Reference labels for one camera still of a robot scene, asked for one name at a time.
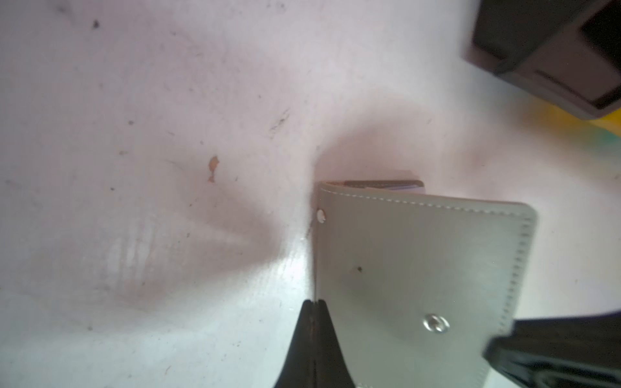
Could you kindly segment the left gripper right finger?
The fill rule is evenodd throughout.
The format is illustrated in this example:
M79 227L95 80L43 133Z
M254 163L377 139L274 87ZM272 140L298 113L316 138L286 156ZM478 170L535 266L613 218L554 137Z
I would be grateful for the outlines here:
M315 387L355 388L324 300L315 303Z

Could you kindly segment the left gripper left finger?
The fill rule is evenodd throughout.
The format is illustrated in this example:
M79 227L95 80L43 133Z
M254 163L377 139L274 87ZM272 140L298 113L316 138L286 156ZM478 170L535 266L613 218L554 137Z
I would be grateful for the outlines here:
M315 386L314 303L302 303L299 318L275 388L309 388Z

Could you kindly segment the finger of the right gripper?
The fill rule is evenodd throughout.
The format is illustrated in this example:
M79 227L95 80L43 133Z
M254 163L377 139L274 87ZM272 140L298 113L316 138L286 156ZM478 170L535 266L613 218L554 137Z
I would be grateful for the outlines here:
M517 320L484 358L520 387L619 387L620 312Z

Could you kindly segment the grey leather card holder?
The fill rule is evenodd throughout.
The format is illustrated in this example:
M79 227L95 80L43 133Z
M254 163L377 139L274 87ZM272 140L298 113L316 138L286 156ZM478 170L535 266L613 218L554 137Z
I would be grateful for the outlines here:
M482 387L536 224L522 203L320 184L315 295L354 385Z

